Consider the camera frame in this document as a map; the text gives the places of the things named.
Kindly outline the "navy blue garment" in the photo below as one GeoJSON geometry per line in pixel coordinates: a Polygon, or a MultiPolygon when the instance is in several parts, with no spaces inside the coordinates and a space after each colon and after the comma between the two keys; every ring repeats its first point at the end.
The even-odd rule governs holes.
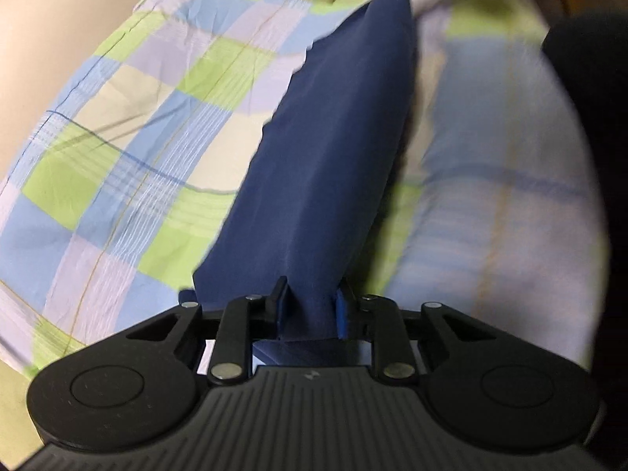
{"type": "Polygon", "coordinates": [[[293,297],[279,337],[254,349],[266,365],[337,366],[345,277],[356,265],[396,162],[413,98],[416,27],[410,0],[371,0],[315,42],[293,74],[193,275],[198,301],[222,309],[293,297]]]}

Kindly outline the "plaid bed sheet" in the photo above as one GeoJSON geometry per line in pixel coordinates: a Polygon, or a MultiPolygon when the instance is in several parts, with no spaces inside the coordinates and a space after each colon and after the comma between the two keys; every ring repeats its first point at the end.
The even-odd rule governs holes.
{"type": "MultiPolygon", "coordinates": [[[[1,183],[1,358],[33,376],[175,304],[288,83],[356,3],[142,0],[68,80],[1,183]]],[[[415,97],[361,267],[590,362],[607,236],[531,0],[412,0],[415,97]]]]}

